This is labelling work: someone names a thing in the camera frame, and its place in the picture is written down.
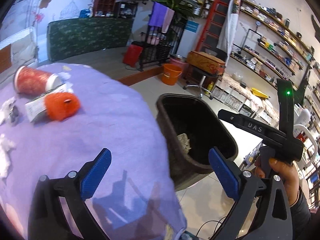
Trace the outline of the black sleeved right forearm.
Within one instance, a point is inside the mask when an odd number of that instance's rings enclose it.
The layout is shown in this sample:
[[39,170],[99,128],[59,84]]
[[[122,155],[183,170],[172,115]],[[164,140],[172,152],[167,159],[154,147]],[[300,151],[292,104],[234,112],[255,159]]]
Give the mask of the black sleeved right forearm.
[[292,217],[293,239],[319,239],[319,209],[316,213],[309,210],[304,193],[299,188],[299,197],[290,207]]

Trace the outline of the person's right hand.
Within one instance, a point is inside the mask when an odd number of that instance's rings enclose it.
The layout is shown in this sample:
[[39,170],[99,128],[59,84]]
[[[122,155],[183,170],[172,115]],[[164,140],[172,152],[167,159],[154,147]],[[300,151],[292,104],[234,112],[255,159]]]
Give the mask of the person's right hand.
[[268,164],[284,181],[289,206],[294,206],[299,198],[299,176],[296,167],[275,158],[270,158]]

